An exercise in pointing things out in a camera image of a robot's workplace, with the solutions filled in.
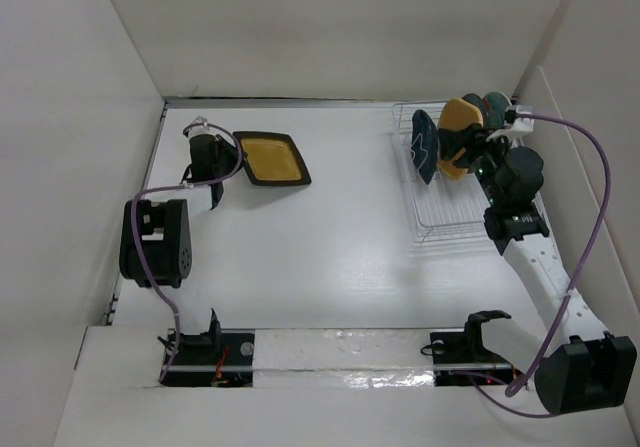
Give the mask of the square black yellow plate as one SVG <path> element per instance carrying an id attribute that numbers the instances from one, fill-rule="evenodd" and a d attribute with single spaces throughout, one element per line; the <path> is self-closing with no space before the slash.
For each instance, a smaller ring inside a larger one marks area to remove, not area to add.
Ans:
<path id="1" fill-rule="evenodd" d="M 249 181 L 259 187 L 300 187 L 312 180 L 306 163 L 288 134 L 235 131 L 244 153 Z"/>

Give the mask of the woven bamboo tray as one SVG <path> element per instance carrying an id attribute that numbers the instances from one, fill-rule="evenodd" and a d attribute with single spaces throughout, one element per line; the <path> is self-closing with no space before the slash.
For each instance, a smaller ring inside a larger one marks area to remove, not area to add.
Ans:
<path id="1" fill-rule="evenodd" d="M 440 171 L 450 180 L 457 181 L 467 174 L 465 167 L 457 167 L 454 162 L 465 153 L 465 141 L 469 134 L 464 131 L 472 126 L 482 127 L 482 110 L 463 98 L 453 98 L 443 107 L 437 124 Z"/>

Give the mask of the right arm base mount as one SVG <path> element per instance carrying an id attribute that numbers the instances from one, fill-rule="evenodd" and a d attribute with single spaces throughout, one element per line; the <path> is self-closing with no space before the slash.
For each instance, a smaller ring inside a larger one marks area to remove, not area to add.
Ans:
<path id="1" fill-rule="evenodd" d="M 468 316 L 462 330 L 437 330 L 420 353 L 432 359 L 437 387 L 507 385 L 521 374 L 506 359 L 487 350 L 483 325 L 494 326 L 498 319 L 510 319 L 501 310 L 483 310 Z"/>

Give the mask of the round teal red plate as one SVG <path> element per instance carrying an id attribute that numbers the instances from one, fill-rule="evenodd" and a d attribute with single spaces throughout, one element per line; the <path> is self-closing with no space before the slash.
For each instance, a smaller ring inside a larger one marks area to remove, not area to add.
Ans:
<path id="1" fill-rule="evenodd" d="M 485 94 L 482 101 L 486 111 L 486 128 L 491 131 L 502 129 L 505 113 L 512 106 L 510 98 L 500 91 L 492 91 Z"/>

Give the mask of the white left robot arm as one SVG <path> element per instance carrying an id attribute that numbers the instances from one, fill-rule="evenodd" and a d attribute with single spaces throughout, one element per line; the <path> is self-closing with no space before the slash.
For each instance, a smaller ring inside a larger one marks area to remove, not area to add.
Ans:
<path id="1" fill-rule="evenodd" d="M 160 339 L 171 357 L 193 355 L 212 363 L 222 354 L 222 333 L 213 308 L 188 322 L 176 294 L 193 264 L 190 216 L 217 207 L 224 182 L 244 166 L 246 154 L 237 137 L 197 122 L 184 132 L 190 161 L 179 182 L 146 188 L 124 206 L 119 248 L 122 277 L 149 290 L 173 317 L 173 332 Z"/>

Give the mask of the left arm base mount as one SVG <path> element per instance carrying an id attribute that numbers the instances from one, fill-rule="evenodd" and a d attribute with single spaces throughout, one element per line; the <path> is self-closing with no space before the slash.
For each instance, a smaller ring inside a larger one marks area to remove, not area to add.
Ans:
<path id="1" fill-rule="evenodd" d="M 208 330 L 182 334 L 172 356 L 176 334 L 171 329 L 158 338 L 165 350 L 159 383 L 165 387 L 252 387 L 255 338 L 255 330 L 223 329 L 212 312 Z"/>

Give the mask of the dark blue leaf dish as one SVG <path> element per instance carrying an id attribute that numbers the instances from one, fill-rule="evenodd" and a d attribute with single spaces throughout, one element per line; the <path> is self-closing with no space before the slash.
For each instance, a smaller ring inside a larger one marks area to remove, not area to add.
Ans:
<path id="1" fill-rule="evenodd" d="M 416 110 L 412 115 L 411 155 L 419 176 L 429 185 L 437 170 L 439 141 L 436 124 L 429 114 Z"/>

